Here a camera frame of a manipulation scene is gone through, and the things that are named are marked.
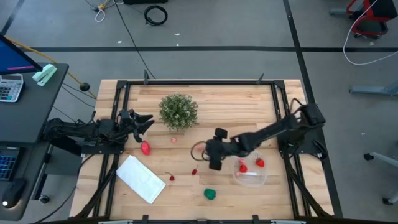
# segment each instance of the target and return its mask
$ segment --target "floor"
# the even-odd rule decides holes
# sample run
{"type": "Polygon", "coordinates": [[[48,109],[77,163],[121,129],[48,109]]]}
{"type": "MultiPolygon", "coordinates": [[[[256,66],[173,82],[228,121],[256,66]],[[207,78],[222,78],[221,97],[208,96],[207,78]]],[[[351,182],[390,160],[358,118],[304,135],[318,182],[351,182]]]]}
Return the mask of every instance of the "floor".
{"type": "MultiPolygon", "coordinates": [[[[330,8],[346,4],[345,0],[169,0],[164,4],[169,19],[159,27],[145,24],[142,12],[148,5],[119,8],[157,78],[258,78],[264,73],[269,79],[302,79],[307,98],[314,97],[327,120],[323,130],[343,216],[397,221],[398,205],[385,206],[381,198],[398,190],[398,169],[363,159],[367,152],[398,157],[397,101],[351,95],[348,90],[351,85],[384,86],[396,81],[398,56],[363,67],[348,63],[341,48],[352,21],[328,14],[330,8]],[[289,9],[292,17],[287,16],[289,9]]],[[[150,16],[160,17],[155,12],[150,16]]],[[[104,78],[142,78],[145,67],[116,7],[106,10],[101,23],[94,17],[83,0],[0,2],[0,28],[7,37],[68,63],[93,92],[104,78]]],[[[350,35],[348,47],[362,52],[348,56],[367,62],[398,50],[398,19],[389,27],[379,40],[350,35]]],[[[28,55],[45,62],[36,54],[28,55]]],[[[69,77],[65,83],[76,86],[69,77]]],[[[55,106],[73,119],[89,120],[92,112],[63,90],[55,106]]],[[[55,110],[50,117],[68,119],[55,110]]],[[[76,158],[71,166],[78,163],[76,158]]],[[[3,223],[29,223],[46,216],[75,184],[76,177],[50,176],[44,193],[51,201],[30,202],[21,221],[3,223]]],[[[71,203],[48,220],[66,219],[71,203]]]]}

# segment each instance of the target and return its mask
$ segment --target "desk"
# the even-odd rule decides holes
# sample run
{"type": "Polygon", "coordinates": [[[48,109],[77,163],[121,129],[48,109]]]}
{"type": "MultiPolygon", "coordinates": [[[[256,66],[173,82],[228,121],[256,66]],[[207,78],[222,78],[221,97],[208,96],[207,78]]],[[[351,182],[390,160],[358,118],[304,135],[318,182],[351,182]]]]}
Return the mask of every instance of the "desk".
{"type": "MultiPolygon", "coordinates": [[[[0,206],[0,220],[22,218],[50,146],[47,142],[39,141],[39,137],[69,67],[67,64],[55,66],[58,68],[57,72],[44,87],[33,81],[33,73],[26,73],[25,90],[19,101],[0,103],[0,144],[23,146],[14,178],[23,177],[27,181],[22,197],[15,207],[6,209],[0,206]]],[[[8,184],[9,182],[0,182],[0,197],[8,184]]]]}
{"type": "MultiPolygon", "coordinates": [[[[300,80],[284,80],[287,98],[305,101],[300,80]]],[[[96,118],[110,118],[117,80],[103,80],[96,102],[96,118]]],[[[123,102],[121,92],[119,107],[123,102]]],[[[214,129],[225,128],[229,136],[254,131],[276,122],[271,88],[260,85],[133,85],[127,108],[139,114],[153,114],[155,124],[143,139],[152,146],[152,154],[144,156],[140,144],[130,138],[119,166],[129,156],[136,156],[165,183],[165,189],[152,205],[146,203],[122,180],[116,178],[111,219],[137,219],[149,215],[151,220],[250,220],[293,218],[289,188],[283,160],[277,150],[276,139],[264,142],[257,150],[266,156],[268,180],[263,187],[247,188],[238,185],[231,171],[231,158],[223,162],[221,171],[209,170],[207,162],[199,162],[197,175],[191,171],[197,162],[189,149],[198,141],[212,138],[214,129]],[[170,132],[159,121],[159,102],[165,95],[175,92],[191,95],[198,103],[198,125],[184,133],[170,132]],[[177,142],[172,144],[171,137],[177,142]],[[171,172],[175,181],[169,181],[171,172]],[[203,196],[205,188],[215,189],[217,196],[209,201],[203,196]]],[[[91,198],[98,185],[103,156],[93,156],[81,169],[70,216],[76,215],[91,198]]],[[[333,214],[322,164],[310,155],[300,155],[305,183],[318,203],[333,214]]],[[[101,201],[103,214],[107,190],[101,201]]],[[[300,214],[303,206],[296,189],[300,214]]]]}

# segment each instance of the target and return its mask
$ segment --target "red object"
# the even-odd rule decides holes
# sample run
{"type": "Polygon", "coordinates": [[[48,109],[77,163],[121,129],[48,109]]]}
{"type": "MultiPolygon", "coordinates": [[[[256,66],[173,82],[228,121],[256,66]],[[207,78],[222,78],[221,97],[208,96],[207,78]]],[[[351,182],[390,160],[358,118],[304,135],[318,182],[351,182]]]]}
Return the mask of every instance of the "red object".
{"type": "Polygon", "coordinates": [[[259,167],[264,167],[264,160],[258,158],[258,159],[256,159],[256,164],[259,167]]]}
{"type": "Polygon", "coordinates": [[[147,141],[143,141],[141,143],[141,152],[144,155],[149,156],[149,154],[150,154],[150,144],[147,141]]]}
{"type": "Polygon", "coordinates": [[[198,166],[199,165],[197,165],[197,167],[196,168],[194,168],[194,170],[192,171],[192,175],[195,175],[198,171],[197,171],[197,169],[198,169],[198,166]]]}
{"type": "Polygon", "coordinates": [[[174,178],[173,174],[171,174],[171,173],[169,173],[169,172],[166,172],[166,174],[170,174],[170,178],[169,178],[169,180],[171,180],[171,181],[174,181],[174,180],[175,180],[175,178],[174,178]]]}
{"type": "MultiPolygon", "coordinates": [[[[356,0],[352,0],[351,3],[347,6],[346,12],[348,15],[354,15],[354,11],[350,10],[350,8],[353,6],[353,4],[356,2],[356,0]]],[[[364,11],[369,9],[371,4],[374,3],[370,2],[370,0],[364,0],[363,1],[363,6],[364,6],[364,11]]],[[[351,30],[355,34],[362,34],[362,35],[375,35],[375,36],[381,36],[387,33],[388,29],[386,29],[384,32],[371,32],[371,31],[361,31],[358,29],[359,24],[362,21],[376,21],[376,22],[387,22],[393,18],[397,17],[397,11],[394,7],[394,3],[391,0],[387,1],[378,1],[376,2],[372,8],[370,8],[363,17],[358,19],[358,21],[355,23],[353,26],[353,29],[351,30]]]]}
{"type": "Polygon", "coordinates": [[[241,164],[241,166],[239,167],[239,171],[240,172],[247,172],[248,171],[248,167],[244,164],[241,164]]]}

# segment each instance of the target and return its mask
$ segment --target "red strawberry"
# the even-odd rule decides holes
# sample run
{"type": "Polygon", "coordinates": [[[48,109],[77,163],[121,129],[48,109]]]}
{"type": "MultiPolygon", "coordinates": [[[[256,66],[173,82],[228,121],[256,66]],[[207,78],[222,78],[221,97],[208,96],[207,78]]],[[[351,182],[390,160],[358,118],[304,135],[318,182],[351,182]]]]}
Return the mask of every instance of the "red strawberry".
{"type": "Polygon", "coordinates": [[[256,164],[259,167],[264,167],[264,160],[258,158],[258,159],[256,159],[256,164]]]}
{"type": "Polygon", "coordinates": [[[173,174],[171,174],[171,173],[169,173],[169,172],[166,172],[166,174],[170,174],[170,179],[169,179],[169,180],[174,181],[174,176],[173,176],[173,174]]]}
{"type": "Polygon", "coordinates": [[[197,167],[194,168],[194,170],[192,171],[192,175],[195,175],[195,174],[198,172],[198,170],[197,170],[197,169],[198,169],[198,166],[199,166],[199,165],[197,165],[197,167]]]}
{"type": "Polygon", "coordinates": [[[143,141],[141,143],[141,152],[144,155],[149,156],[149,154],[150,154],[150,144],[147,141],[143,141]]]}
{"type": "Polygon", "coordinates": [[[241,164],[241,166],[239,167],[239,171],[245,173],[248,171],[248,167],[244,164],[241,164]]]}

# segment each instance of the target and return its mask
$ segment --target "computer mouse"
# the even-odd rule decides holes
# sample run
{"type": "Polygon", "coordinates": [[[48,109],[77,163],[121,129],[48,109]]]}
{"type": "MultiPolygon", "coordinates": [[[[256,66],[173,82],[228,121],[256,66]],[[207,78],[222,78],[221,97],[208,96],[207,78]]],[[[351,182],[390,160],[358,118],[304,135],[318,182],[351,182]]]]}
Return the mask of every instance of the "computer mouse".
{"type": "Polygon", "coordinates": [[[14,207],[24,191],[26,180],[23,178],[16,178],[8,184],[8,187],[2,195],[2,205],[6,208],[14,207]]]}

